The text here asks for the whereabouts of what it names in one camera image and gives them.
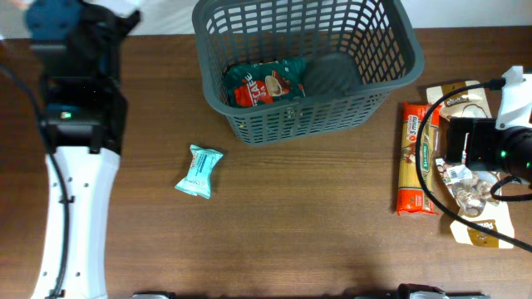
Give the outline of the green Nescafe coffee bag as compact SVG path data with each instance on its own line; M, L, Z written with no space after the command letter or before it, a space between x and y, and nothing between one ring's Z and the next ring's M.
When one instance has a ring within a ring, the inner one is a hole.
M304 98L303 59L239 64L224 75L224 86L233 107L249 108L278 100Z

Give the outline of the mint toilet wipes pack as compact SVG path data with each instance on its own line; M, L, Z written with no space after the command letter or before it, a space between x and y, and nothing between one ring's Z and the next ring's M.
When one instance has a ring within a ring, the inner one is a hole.
M191 164L187 175L175 186L175 189L186 194L211 197L210 176L215 165L223 158L223 154L214 149L204 149L197 145L190 146Z

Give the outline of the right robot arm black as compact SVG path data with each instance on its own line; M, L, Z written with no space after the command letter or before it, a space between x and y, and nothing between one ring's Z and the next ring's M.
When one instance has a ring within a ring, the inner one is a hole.
M502 75L495 118L457 118L447 131L445 161L474 171L504 172L531 181L531 71L512 66Z

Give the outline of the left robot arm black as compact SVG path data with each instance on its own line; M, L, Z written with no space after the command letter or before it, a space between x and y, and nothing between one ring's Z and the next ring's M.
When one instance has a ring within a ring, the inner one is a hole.
M43 70L38 129L46 149L47 226L35 298L104 298L106 224L127 100L120 47L137 1L35 1L30 48Z

